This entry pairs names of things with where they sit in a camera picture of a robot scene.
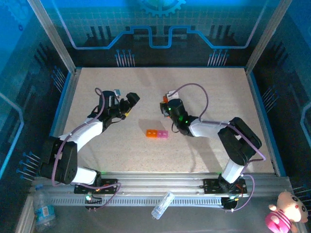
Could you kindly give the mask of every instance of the black bracket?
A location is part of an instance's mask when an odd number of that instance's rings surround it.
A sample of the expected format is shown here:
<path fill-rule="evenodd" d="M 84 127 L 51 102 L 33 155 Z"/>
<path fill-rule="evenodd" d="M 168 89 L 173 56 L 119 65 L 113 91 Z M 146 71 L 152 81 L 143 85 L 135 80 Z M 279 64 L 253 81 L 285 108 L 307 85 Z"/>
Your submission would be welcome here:
<path fill-rule="evenodd" d="M 219 184 L 219 179 L 203 179 L 203 185 L 200 188 L 204 189 L 204 194 L 247 194 L 246 182 L 244 179 L 238 179 L 236 185 L 227 192 L 222 189 Z"/>
<path fill-rule="evenodd" d="M 110 184 L 114 184 L 117 182 L 118 182 L 117 179 L 102 179 L 101 184 L 99 186 L 110 185 Z M 84 186 L 76 184 L 74 187 L 73 193 L 74 194 L 88 194 L 90 192 L 92 194 L 115 194 L 117 192 L 117 188 L 118 188 L 118 185 L 116 184 L 116 186 L 113 186 L 110 188 L 103 188 L 103 189 L 96 191 L 93 188 L 86 188 Z"/>

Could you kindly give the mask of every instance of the doll face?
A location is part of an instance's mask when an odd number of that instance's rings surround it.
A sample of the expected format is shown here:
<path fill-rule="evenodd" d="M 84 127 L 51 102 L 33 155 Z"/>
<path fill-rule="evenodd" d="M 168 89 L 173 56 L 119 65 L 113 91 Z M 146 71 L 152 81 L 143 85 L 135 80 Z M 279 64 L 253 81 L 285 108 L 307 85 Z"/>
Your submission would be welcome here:
<path fill-rule="evenodd" d="M 308 221 L 307 208 L 298 197 L 290 192 L 283 192 L 279 195 L 277 206 L 279 209 L 282 209 L 286 216 L 292 221 Z"/>

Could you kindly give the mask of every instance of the bottle cap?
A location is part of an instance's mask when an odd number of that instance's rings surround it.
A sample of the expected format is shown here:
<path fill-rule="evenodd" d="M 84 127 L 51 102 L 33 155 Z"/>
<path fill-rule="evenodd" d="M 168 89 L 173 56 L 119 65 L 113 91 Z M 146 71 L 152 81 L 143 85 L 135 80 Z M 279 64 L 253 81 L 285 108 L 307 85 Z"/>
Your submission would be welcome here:
<path fill-rule="evenodd" d="M 39 189 L 41 189 L 41 188 L 43 188 L 43 184 L 37 184 L 37 185 L 35 186 L 35 189 L 36 189 L 36 190 L 39 190 Z"/>

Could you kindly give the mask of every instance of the enclosure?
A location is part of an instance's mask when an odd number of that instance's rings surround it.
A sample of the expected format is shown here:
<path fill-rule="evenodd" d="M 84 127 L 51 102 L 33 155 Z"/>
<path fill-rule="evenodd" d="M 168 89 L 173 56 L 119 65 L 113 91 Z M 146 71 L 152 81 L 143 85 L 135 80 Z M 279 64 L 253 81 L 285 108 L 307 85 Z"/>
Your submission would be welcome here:
<path fill-rule="evenodd" d="M 51 232 L 65 227 L 65 232 L 270 232 L 264 224 L 268 205 L 285 190 L 310 210 L 309 1 L 0 3 L 3 232 L 32 230 L 32 194 L 38 183 L 50 192 L 59 216 Z M 195 204 L 207 200 L 201 180 L 216 178 L 226 168 L 222 141 L 173 133 L 172 120 L 160 110 L 163 96 L 186 83 L 198 83 L 208 94 L 203 119 L 240 117 L 262 142 L 266 160 L 246 169 L 255 178 L 254 195 L 231 217 Z M 33 165 L 26 156 L 40 159 L 49 136 L 59 137 L 84 123 L 98 105 L 96 87 L 119 89 L 123 98 L 134 92 L 140 100 L 125 120 L 109 126 L 78 153 L 78 166 L 122 183 L 111 203 L 118 208 L 87 215 L 82 207 L 85 196 L 74 194 L 70 185 L 53 187 L 51 180 L 38 176 L 39 167 L 29 173 Z M 178 94 L 192 116 L 199 116 L 207 105 L 197 86 Z M 147 138 L 148 129 L 167 130 L 168 138 Z M 248 197 L 252 182 L 245 180 Z M 185 203 L 176 201 L 159 222 L 151 220 L 153 203 L 169 190 Z M 183 211 L 188 215 L 178 214 Z M 211 222 L 221 218 L 223 223 L 204 222 L 198 216 L 209 216 Z M 247 226 L 233 224 L 242 217 Z M 308 223 L 298 226 L 299 232 L 309 229 Z"/>

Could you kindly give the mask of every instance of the pink block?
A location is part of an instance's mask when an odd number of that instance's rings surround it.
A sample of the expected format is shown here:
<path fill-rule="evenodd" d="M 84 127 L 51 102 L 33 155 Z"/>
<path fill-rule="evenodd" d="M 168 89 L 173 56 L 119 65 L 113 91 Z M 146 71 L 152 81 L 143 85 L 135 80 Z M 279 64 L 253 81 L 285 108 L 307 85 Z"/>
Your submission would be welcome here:
<path fill-rule="evenodd" d="M 158 130 L 157 131 L 157 137 L 158 138 L 168 138 L 169 132 L 167 130 Z"/>

